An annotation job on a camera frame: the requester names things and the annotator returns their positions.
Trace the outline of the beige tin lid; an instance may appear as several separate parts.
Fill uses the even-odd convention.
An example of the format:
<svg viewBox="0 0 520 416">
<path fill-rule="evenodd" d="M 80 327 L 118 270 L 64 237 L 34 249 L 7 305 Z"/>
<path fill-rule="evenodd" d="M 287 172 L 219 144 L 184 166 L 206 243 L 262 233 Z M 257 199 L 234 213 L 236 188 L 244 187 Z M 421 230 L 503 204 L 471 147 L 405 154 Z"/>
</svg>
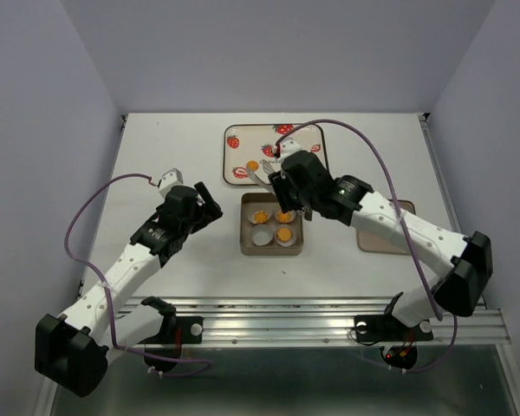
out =
<svg viewBox="0 0 520 416">
<path fill-rule="evenodd" d="M 399 199 L 398 201 L 402 210 L 416 214 L 416 208 L 412 201 L 407 199 Z M 394 211 L 394 204 L 391 199 L 389 199 L 389 206 Z M 356 229 L 356 241 L 358 248 L 366 253 L 409 256 L 406 250 L 373 234 L 371 231 Z"/>
</svg>

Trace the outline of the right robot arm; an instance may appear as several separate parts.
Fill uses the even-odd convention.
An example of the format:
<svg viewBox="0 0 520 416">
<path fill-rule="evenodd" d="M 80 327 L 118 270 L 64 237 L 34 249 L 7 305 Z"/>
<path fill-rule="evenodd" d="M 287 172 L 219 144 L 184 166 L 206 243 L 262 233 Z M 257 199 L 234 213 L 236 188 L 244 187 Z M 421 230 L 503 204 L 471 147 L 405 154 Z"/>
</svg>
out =
<svg viewBox="0 0 520 416">
<path fill-rule="evenodd" d="M 367 325 L 367 334 L 400 338 L 441 312 L 461 317 L 473 314 L 493 273 L 491 240 L 484 233 L 466 236 L 431 224 L 356 177 L 332 177 L 306 151 L 287 157 L 268 179 L 284 211 L 315 211 L 371 233 L 434 273 L 420 288 L 397 294 L 382 316 Z"/>
</svg>

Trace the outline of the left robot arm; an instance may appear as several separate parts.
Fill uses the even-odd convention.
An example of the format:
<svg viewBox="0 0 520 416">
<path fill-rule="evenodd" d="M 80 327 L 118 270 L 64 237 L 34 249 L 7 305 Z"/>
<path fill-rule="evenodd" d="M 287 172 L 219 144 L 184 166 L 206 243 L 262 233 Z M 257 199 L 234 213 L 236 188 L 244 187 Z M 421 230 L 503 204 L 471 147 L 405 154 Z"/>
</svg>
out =
<svg viewBox="0 0 520 416">
<path fill-rule="evenodd" d="M 178 179 L 163 179 L 159 192 L 162 204 L 107 272 L 72 257 L 97 275 L 97 283 L 59 315 L 46 314 L 36 324 L 35 370 L 79 397 L 91 394 L 124 353 L 141 356 L 148 372 L 160 378 L 172 377 L 173 368 L 184 362 L 182 347 L 191 330 L 178 322 L 170 303 L 149 296 L 129 315 L 116 317 L 191 234 L 223 216 L 202 182 L 185 186 Z"/>
</svg>

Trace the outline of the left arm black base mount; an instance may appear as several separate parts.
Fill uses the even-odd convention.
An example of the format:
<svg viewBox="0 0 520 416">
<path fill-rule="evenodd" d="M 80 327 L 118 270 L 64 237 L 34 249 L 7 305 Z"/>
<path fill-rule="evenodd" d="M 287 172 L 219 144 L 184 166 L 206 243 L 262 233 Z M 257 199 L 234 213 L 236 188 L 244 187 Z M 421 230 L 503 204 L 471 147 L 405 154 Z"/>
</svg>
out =
<svg viewBox="0 0 520 416">
<path fill-rule="evenodd" d="M 169 322 L 163 321 L 159 332 L 141 344 L 147 354 L 181 359 L 184 345 L 198 345 L 202 342 L 202 324 L 201 316 L 181 316 Z"/>
</svg>

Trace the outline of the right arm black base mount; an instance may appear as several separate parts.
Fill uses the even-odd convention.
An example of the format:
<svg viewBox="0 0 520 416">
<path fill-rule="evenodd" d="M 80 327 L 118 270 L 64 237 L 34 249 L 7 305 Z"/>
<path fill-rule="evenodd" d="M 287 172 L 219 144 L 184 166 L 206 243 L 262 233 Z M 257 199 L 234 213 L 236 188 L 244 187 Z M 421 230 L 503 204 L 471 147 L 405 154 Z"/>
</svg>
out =
<svg viewBox="0 0 520 416">
<path fill-rule="evenodd" d="M 391 315 L 357 315 L 349 333 L 362 346 L 379 346 L 384 363 L 399 370 L 413 369 L 419 356 L 417 344 L 433 340 L 429 321 L 409 328 Z"/>
</svg>

